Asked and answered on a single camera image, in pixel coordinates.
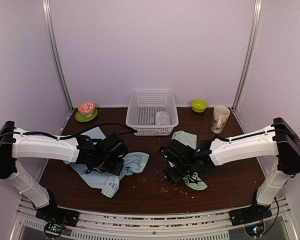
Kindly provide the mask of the light blue towel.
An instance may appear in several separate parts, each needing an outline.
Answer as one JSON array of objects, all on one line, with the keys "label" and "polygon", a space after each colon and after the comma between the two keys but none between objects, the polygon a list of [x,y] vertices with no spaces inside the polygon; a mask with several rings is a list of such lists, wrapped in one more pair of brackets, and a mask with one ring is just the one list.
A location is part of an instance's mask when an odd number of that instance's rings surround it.
[{"label": "light blue towel", "polygon": [[113,198],[120,188],[120,180],[125,176],[143,172],[150,155],[144,152],[131,152],[125,156],[107,159],[104,166],[88,169],[85,164],[68,163],[92,189],[100,189],[107,198]]}]

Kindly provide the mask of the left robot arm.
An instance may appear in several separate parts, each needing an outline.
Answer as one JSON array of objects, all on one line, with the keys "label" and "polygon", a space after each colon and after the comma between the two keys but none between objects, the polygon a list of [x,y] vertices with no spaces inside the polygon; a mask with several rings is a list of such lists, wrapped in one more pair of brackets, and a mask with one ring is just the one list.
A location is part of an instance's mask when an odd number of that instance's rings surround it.
[{"label": "left robot arm", "polygon": [[51,222],[62,218],[51,191],[40,186],[27,173],[19,158],[42,158],[61,160],[85,165],[90,173],[120,175],[128,147],[119,134],[105,139],[93,139],[87,135],[52,135],[41,131],[26,131],[7,121],[0,130],[0,179],[11,182],[20,194],[26,196],[37,212]]}]

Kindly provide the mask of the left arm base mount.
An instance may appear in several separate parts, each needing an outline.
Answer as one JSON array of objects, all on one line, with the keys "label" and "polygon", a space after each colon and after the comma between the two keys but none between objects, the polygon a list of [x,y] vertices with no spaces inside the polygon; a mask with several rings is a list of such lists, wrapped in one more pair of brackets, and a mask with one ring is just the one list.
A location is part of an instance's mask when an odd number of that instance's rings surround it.
[{"label": "left arm base mount", "polygon": [[66,227],[76,227],[80,213],[75,210],[60,208],[56,217],[48,217],[43,213],[36,212],[35,217],[46,222],[43,227],[43,233],[49,239],[59,238],[65,231]]}]

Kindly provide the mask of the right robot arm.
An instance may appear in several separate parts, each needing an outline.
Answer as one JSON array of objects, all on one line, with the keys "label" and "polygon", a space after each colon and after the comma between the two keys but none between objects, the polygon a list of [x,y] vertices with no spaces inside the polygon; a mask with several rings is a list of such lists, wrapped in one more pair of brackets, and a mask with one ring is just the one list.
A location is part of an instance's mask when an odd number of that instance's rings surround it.
[{"label": "right robot arm", "polygon": [[201,182],[197,174],[207,167],[274,156],[276,160],[272,172],[255,191],[251,206],[244,209],[251,221],[258,220],[288,179],[300,173],[300,139],[281,117],[275,118],[272,125],[263,129],[233,137],[215,136],[199,142],[196,148],[174,138],[159,149],[159,154],[171,163],[163,171],[170,182],[188,179],[194,184]]}]

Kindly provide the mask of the white plastic basket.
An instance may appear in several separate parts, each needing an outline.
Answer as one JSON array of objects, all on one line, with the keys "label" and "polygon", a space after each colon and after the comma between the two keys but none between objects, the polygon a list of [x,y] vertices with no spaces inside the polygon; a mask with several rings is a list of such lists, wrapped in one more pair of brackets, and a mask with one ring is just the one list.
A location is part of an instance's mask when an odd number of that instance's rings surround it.
[{"label": "white plastic basket", "polygon": [[[157,112],[170,114],[170,125],[155,125]],[[179,124],[175,95],[168,90],[135,90],[130,94],[125,124],[136,136],[168,136]]]}]

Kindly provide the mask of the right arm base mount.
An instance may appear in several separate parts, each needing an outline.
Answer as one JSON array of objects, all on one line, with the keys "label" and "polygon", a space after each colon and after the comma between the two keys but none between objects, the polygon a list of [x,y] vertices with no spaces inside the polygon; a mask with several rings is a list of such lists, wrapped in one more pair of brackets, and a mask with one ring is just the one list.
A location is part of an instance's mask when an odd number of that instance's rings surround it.
[{"label": "right arm base mount", "polygon": [[229,218],[233,227],[244,226],[245,233],[252,238],[261,237],[266,232],[264,220],[272,216],[271,210],[252,206],[231,210]]}]

